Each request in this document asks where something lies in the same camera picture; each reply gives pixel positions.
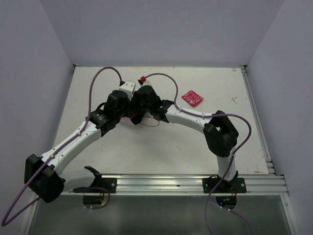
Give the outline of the lilac paper bag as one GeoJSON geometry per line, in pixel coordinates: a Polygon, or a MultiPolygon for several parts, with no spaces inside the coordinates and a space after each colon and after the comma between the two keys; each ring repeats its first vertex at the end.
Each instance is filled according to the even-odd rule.
{"type": "Polygon", "coordinates": [[[138,126],[134,125],[130,119],[130,116],[132,114],[137,114],[136,117],[142,118],[142,121],[139,125],[146,126],[146,127],[158,127],[160,125],[160,121],[155,119],[150,115],[150,113],[144,112],[144,111],[128,111],[127,114],[121,119],[120,123],[123,123],[125,125],[131,125],[131,126],[138,126]]]}

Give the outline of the blue Burts chips bag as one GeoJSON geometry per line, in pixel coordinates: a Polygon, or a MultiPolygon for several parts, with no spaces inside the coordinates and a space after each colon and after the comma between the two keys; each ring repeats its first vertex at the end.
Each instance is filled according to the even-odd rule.
{"type": "Polygon", "coordinates": [[[131,121],[132,121],[132,123],[134,125],[139,125],[141,123],[141,121],[142,121],[142,118],[134,117],[134,118],[131,119],[131,121]]]}

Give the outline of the pink snack packet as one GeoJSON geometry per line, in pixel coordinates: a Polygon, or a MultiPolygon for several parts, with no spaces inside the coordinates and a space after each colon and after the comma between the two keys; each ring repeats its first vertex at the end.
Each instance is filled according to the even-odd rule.
{"type": "Polygon", "coordinates": [[[193,90],[188,91],[186,94],[182,95],[181,98],[191,107],[197,107],[203,101],[203,97],[193,90]]]}

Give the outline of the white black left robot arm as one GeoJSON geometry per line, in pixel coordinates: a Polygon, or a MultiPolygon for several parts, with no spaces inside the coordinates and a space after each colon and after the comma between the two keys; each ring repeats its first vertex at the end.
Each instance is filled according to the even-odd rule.
{"type": "Polygon", "coordinates": [[[114,90],[107,101],[90,111],[86,120],[63,142],[41,156],[25,161],[24,183],[46,203],[54,201],[68,180],[62,176],[66,166],[85,148],[112,130],[129,112],[133,92],[114,90]]]}

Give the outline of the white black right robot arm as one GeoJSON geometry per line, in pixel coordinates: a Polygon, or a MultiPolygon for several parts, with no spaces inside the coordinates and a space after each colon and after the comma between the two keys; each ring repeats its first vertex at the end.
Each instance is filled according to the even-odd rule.
{"type": "Polygon", "coordinates": [[[239,133],[224,112],[217,111],[216,117],[184,113],[174,102],[162,100],[152,86],[145,85],[134,92],[131,99],[131,119],[137,123],[145,114],[158,121],[180,124],[204,134],[209,150],[217,156],[218,187],[229,192],[235,187],[238,170],[234,164],[234,150],[239,133]]]}

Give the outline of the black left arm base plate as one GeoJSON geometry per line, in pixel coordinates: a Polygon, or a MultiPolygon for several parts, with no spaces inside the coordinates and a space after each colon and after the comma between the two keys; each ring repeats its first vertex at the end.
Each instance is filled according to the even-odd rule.
{"type": "Polygon", "coordinates": [[[84,188],[84,192],[86,193],[103,193],[104,191],[102,189],[98,188],[104,188],[109,193],[116,193],[117,188],[117,179],[116,178],[98,178],[95,179],[94,182],[87,188],[84,188]]]}

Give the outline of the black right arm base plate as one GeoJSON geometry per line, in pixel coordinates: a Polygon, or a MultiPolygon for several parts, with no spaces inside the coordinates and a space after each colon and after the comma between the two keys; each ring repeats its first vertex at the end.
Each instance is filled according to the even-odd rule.
{"type": "MultiPolygon", "coordinates": [[[[218,176],[210,176],[202,178],[202,188],[204,193],[209,193],[213,187],[219,182],[218,176]]],[[[230,182],[223,180],[214,190],[214,193],[247,193],[244,178],[231,180],[230,182]]]]}

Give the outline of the aluminium right side rail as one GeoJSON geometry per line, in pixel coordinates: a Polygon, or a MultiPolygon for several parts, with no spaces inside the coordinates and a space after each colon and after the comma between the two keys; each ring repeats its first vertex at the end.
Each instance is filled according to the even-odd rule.
{"type": "Polygon", "coordinates": [[[245,66],[240,66],[240,69],[241,69],[241,72],[242,72],[242,75],[243,75],[243,80],[244,80],[244,83],[245,83],[245,86],[246,86],[246,91],[247,91],[247,94],[248,94],[248,97],[249,97],[249,101],[250,101],[250,105],[251,105],[251,108],[252,108],[254,120],[255,120],[255,123],[256,123],[256,128],[257,128],[257,131],[258,131],[258,136],[259,136],[259,139],[260,139],[261,147],[262,147],[262,150],[263,150],[263,153],[264,153],[264,158],[265,158],[265,161],[266,161],[266,164],[267,164],[268,173],[271,174],[271,175],[276,175],[276,172],[275,172],[275,169],[274,169],[274,165],[273,165],[273,161],[271,159],[271,156],[270,156],[270,153],[269,153],[269,150],[268,150],[268,146],[267,146],[267,142],[266,142],[266,139],[265,139],[264,131],[262,129],[262,125],[261,125],[261,122],[260,122],[259,114],[258,114],[258,111],[257,111],[257,108],[256,108],[255,100],[254,100],[254,97],[253,97],[253,94],[252,94],[252,90],[251,90],[251,87],[250,87],[250,84],[249,84],[246,68],[247,68],[246,65],[245,66]]]}

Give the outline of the aluminium rail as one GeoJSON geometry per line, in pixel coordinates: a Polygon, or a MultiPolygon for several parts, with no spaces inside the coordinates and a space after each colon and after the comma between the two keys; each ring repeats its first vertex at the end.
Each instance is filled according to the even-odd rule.
{"type": "MultiPolygon", "coordinates": [[[[203,192],[202,178],[209,175],[166,175],[166,174],[102,174],[95,177],[91,172],[74,171],[63,174],[68,183],[62,193],[85,193],[98,178],[116,178],[116,195],[208,195],[203,192]]],[[[244,178],[247,193],[213,193],[216,196],[241,195],[287,195],[285,178],[275,175],[240,175],[244,178]]]]}
{"type": "Polygon", "coordinates": [[[243,75],[243,80],[244,80],[244,83],[245,83],[245,86],[246,86],[246,91],[247,91],[247,94],[248,94],[248,97],[249,97],[249,101],[250,101],[250,105],[251,105],[251,108],[252,108],[254,120],[255,120],[255,123],[256,123],[256,128],[257,128],[257,131],[258,131],[258,136],[259,136],[259,139],[260,139],[261,147],[262,147],[262,150],[263,150],[263,153],[264,153],[264,158],[265,158],[265,161],[266,161],[266,164],[267,164],[268,173],[271,174],[271,175],[276,175],[276,172],[275,172],[275,169],[274,169],[274,165],[273,165],[273,161],[271,159],[271,156],[270,156],[270,153],[269,153],[269,150],[268,150],[268,146],[267,146],[267,142],[266,142],[266,139],[265,139],[264,131],[262,129],[262,125],[261,125],[261,122],[260,122],[259,114],[258,114],[258,111],[257,111],[257,108],[256,108],[255,100],[254,100],[254,97],[253,97],[253,94],[252,94],[252,90],[251,90],[251,87],[250,87],[250,84],[249,84],[246,68],[247,68],[246,65],[245,66],[240,66],[240,69],[241,69],[241,72],[242,72],[242,75],[243,75]]]}

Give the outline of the aluminium front rail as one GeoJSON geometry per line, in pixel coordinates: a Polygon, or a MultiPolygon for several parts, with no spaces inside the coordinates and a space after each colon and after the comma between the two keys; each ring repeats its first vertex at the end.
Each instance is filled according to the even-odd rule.
{"type": "MultiPolygon", "coordinates": [[[[203,192],[202,178],[209,175],[166,175],[166,174],[102,174],[95,177],[91,172],[74,171],[63,174],[68,183],[62,193],[85,193],[98,178],[116,178],[116,195],[208,195],[203,192]]],[[[241,195],[287,195],[285,178],[275,175],[240,175],[244,178],[247,193],[213,193],[216,196],[241,195]]]]}

